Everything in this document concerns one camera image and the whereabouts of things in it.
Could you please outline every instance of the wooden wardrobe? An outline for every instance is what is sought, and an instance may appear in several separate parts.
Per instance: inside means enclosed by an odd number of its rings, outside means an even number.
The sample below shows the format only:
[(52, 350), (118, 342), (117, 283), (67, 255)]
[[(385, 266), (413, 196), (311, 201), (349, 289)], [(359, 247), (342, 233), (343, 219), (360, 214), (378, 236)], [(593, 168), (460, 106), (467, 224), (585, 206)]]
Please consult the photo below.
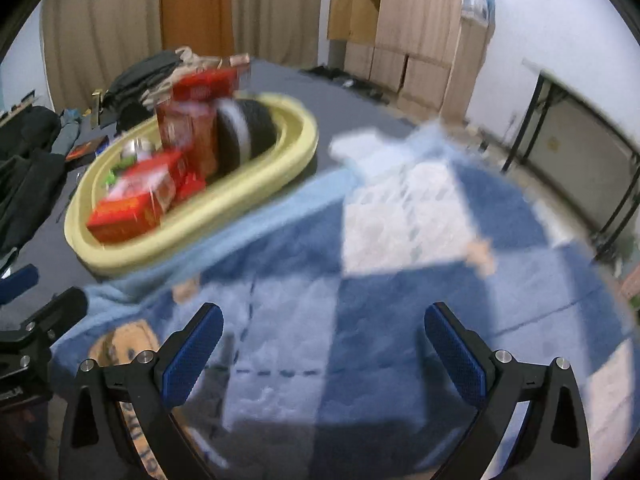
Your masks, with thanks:
[(398, 107), (462, 121), (492, 26), (461, 18), (462, 0), (331, 0), (328, 38), (344, 68), (398, 94)]

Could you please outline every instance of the cabinet door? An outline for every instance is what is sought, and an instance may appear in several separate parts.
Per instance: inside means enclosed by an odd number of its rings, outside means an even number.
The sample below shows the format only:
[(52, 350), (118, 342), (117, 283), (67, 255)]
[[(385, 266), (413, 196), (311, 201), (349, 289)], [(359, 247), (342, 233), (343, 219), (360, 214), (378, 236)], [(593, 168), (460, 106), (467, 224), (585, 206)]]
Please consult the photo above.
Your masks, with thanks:
[(462, 0), (381, 0), (376, 46), (451, 65)]
[(397, 92), (404, 71), (404, 54), (376, 48), (371, 64), (370, 81)]
[(449, 80), (449, 69), (409, 58), (402, 93), (410, 99), (440, 110)]
[(373, 47), (357, 43), (347, 43), (347, 51), (344, 56), (344, 71), (359, 77), (369, 79), (371, 63), (373, 60)]

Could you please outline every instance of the pile of clothes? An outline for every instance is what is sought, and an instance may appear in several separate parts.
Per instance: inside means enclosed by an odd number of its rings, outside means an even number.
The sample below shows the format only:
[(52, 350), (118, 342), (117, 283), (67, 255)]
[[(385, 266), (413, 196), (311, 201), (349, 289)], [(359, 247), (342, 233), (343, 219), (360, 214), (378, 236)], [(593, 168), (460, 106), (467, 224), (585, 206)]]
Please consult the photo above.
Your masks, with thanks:
[(42, 106), (0, 126), (0, 260), (51, 213), (65, 176), (65, 155), (51, 153), (61, 128), (60, 117)]
[(117, 123), (125, 132), (151, 117), (153, 107), (141, 104), (142, 95), (171, 75), (182, 62), (173, 50), (163, 50), (127, 68), (109, 86), (102, 101), (100, 126)]

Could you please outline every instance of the red box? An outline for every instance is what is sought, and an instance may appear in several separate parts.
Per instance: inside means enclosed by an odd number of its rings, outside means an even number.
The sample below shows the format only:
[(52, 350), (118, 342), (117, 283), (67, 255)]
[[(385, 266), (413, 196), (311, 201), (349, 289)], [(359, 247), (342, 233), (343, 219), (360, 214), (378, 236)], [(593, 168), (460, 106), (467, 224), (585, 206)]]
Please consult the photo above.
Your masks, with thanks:
[(203, 191), (206, 187), (207, 183), (204, 179), (199, 178), (195, 173), (187, 173), (175, 192), (175, 198), (171, 204), (171, 208), (173, 209), (181, 203), (186, 202), (193, 195)]
[(181, 150), (199, 178), (216, 173), (218, 124), (213, 104), (168, 100), (156, 105), (156, 114), (164, 149)]
[(161, 153), (129, 168), (100, 200), (86, 223), (103, 244), (140, 236), (160, 224), (186, 174), (180, 152)]
[(238, 90), (239, 75), (235, 68), (208, 69), (189, 74), (171, 90), (176, 101), (209, 102), (222, 97), (231, 97)]

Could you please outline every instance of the light blue blanket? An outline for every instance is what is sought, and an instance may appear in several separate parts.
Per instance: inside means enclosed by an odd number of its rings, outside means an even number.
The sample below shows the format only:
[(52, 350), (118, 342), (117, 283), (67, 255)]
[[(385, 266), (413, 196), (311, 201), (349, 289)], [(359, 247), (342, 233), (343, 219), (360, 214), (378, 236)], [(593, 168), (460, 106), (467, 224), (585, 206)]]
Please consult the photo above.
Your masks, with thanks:
[(346, 164), (87, 288), (88, 316), (54, 347), (57, 389), (89, 354), (126, 362), (212, 301), (225, 331), (180, 415), (219, 478), (401, 478), (436, 469), (474, 416), (421, 328), (445, 301), (493, 349), (571, 361), (603, 478), (640, 426), (640, 347), (586, 248), (437, 124)]

